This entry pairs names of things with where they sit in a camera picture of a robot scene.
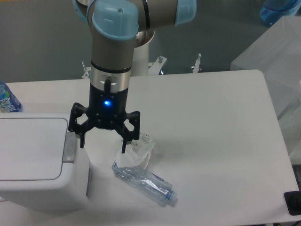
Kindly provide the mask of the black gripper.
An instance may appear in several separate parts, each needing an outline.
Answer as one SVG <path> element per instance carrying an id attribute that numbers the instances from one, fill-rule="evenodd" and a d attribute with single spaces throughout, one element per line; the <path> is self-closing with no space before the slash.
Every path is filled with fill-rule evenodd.
<path id="1" fill-rule="evenodd" d="M 116 130 L 123 138 L 121 153 L 133 140 L 140 137 L 140 112 L 126 113 L 128 89 L 106 93 L 93 85 L 89 89 L 89 106 L 74 103 L 71 108 L 68 131 L 74 132 L 80 139 L 80 148 L 84 148 L 85 134 L 92 128 Z M 83 115 L 87 120 L 78 124 Z"/>

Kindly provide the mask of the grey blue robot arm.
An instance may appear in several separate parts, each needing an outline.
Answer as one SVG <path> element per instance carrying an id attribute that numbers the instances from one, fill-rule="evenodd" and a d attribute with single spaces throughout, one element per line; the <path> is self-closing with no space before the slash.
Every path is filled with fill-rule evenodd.
<path id="1" fill-rule="evenodd" d="M 114 130 L 122 148 L 140 135 L 140 112 L 126 112 L 137 34 L 190 22 L 195 0 L 76 0 L 75 8 L 87 20 L 92 35 L 89 102 L 74 103 L 69 127 L 85 145 L 93 128 Z"/>

